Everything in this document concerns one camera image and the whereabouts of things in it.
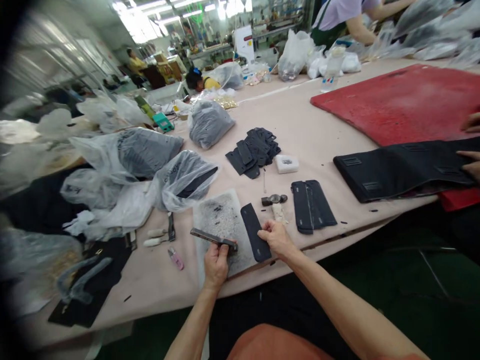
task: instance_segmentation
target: green apron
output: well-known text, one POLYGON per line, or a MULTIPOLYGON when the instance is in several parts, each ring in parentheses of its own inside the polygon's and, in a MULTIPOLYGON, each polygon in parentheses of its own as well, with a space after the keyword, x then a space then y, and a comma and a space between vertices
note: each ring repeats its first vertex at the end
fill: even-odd
POLYGON ((325 11, 327 11, 327 8, 330 4, 330 1, 331 0, 328 0, 328 2, 326 3, 325 8, 323 9, 323 13, 321 14, 320 21, 318 22, 316 28, 311 31, 310 35, 316 46, 325 45, 327 50, 330 49, 330 47, 335 43, 335 41, 343 34, 345 29, 347 28, 347 23, 344 21, 334 26, 330 30, 319 29, 320 25, 322 24, 322 20, 324 19, 325 11))

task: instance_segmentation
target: gray sandpaper board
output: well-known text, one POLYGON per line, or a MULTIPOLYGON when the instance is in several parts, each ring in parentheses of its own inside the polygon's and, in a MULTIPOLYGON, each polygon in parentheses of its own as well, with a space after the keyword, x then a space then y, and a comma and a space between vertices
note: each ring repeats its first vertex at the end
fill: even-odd
MULTIPOLYGON (((193 226, 204 232, 225 239, 235 239, 238 251, 228 254, 228 277, 258 264, 254 259, 247 229, 245 228, 240 201, 234 188, 203 200, 193 207, 193 226)), ((210 242, 194 236, 196 258, 198 260, 198 279, 200 287, 205 281, 204 256, 210 242)))

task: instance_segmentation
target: factory floor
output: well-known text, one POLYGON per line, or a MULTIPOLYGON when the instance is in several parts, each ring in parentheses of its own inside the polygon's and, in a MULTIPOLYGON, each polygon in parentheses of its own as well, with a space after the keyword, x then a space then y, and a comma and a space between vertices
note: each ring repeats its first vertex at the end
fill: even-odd
MULTIPOLYGON (((478 352, 480 266, 461 253, 405 247, 449 247, 421 216, 401 216, 357 244, 319 262, 390 319, 431 359, 468 359, 478 352)), ((291 280, 287 275, 274 280, 291 280)), ((139 319, 132 335, 103 346, 97 359, 163 359, 190 308, 139 319)))

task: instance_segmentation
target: pink lighter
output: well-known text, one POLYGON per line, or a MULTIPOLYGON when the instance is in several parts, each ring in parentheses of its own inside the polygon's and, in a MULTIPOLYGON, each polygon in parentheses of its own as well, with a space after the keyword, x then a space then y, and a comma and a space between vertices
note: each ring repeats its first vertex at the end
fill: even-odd
POLYGON ((182 259, 180 259, 180 256, 177 254, 177 252, 172 246, 170 246, 170 248, 168 249, 168 255, 170 255, 170 259, 175 263, 176 267, 179 270, 183 270, 184 263, 182 262, 182 259))

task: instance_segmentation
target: red rubber mat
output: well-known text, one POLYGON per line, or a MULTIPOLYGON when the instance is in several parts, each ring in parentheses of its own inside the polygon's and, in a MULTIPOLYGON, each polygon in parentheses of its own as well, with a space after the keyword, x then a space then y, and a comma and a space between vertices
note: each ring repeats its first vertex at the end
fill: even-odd
MULTIPOLYGON (((466 71, 417 64, 314 96, 310 102, 380 146, 479 135, 460 130, 480 106, 480 75, 466 71)), ((447 211, 480 203, 478 188, 439 196, 447 211)))

